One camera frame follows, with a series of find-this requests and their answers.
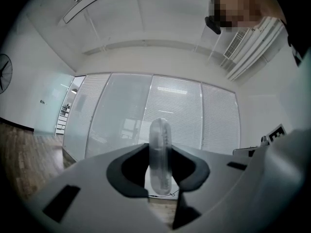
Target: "clear plastic container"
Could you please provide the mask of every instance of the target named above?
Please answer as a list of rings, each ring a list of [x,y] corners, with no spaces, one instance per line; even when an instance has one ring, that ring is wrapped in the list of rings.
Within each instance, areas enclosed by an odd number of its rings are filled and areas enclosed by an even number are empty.
[[[159,195],[167,195],[172,187],[172,135],[169,123],[162,118],[154,120],[149,133],[150,181]]]

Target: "white blinds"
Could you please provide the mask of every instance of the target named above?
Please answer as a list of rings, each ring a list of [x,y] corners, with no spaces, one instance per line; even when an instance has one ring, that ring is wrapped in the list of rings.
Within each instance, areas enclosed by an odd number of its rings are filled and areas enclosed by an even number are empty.
[[[153,120],[165,118],[172,129],[172,142],[201,148],[202,97],[198,82],[154,76],[138,143],[149,142]]]
[[[64,135],[64,148],[77,161],[85,157],[91,120],[109,76],[110,74],[87,75],[70,109]]]
[[[152,75],[112,74],[91,124],[86,158],[138,143]]]
[[[236,96],[210,85],[202,85],[204,136],[202,150],[232,154],[240,147],[240,117]]]

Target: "ceiling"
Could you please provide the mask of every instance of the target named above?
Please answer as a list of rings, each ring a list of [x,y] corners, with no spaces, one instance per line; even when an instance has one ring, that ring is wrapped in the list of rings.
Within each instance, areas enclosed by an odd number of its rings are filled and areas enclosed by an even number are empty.
[[[209,0],[98,0],[68,24],[74,0],[36,0],[27,16],[53,50],[74,70],[98,51],[166,46],[209,54],[218,35],[205,26]],[[235,33],[224,32],[219,56]]]

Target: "air conditioner vent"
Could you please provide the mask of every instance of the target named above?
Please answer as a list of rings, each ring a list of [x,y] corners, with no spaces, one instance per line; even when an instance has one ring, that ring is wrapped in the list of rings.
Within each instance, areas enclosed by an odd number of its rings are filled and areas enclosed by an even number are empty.
[[[242,42],[243,38],[245,37],[246,33],[248,32],[249,28],[245,28],[242,30],[239,30],[236,35],[234,36],[233,40],[231,41],[229,47],[224,53],[224,57],[227,59],[230,59],[231,55],[235,52],[235,50],[238,48],[240,43]]]

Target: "linear ceiling lamp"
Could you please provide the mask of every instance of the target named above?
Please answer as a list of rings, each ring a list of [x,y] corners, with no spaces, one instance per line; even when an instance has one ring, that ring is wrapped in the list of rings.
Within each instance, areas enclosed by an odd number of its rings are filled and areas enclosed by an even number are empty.
[[[97,0],[80,0],[67,14],[63,17],[63,21],[69,23],[80,11],[88,7]]]

